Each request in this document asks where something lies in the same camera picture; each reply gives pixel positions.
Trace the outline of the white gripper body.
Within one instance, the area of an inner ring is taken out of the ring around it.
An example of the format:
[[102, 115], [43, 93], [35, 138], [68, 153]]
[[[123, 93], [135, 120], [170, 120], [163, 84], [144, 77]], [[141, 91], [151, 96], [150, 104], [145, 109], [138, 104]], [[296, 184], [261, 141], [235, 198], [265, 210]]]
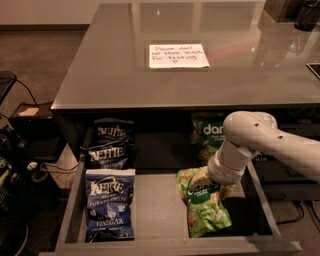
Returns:
[[208, 162], [208, 174], [221, 185], [235, 185], [241, 180], [245, 166], [246, 157], [241, 153], [217, 151]]

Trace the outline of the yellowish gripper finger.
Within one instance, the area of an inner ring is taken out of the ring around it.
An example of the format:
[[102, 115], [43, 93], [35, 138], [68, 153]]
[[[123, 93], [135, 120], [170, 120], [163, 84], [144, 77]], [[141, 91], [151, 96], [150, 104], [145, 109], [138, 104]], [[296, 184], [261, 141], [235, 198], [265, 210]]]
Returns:
[[220, 190], [220, 199], [225, 200], [234, 190], [234, 185], [222, 186]]
[[212, 178], [207, 166], [201, 167], [200, 170], [193, 176], [189, 183], [190, 191], [197, 191], [203, 187], [210, 185]]

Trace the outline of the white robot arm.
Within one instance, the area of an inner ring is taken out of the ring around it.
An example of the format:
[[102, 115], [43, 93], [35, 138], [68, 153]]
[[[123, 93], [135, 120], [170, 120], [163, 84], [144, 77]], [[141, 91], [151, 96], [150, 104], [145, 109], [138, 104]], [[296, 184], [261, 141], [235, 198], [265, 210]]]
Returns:
[[221, 147], [189, 183], [190, 192], [205, 186], [236, 185], [259, 153], [271, 155], [305, 177], [320, 182], [320, 142], [278, 129], [266, 112], [236, 111], [223, 122]]

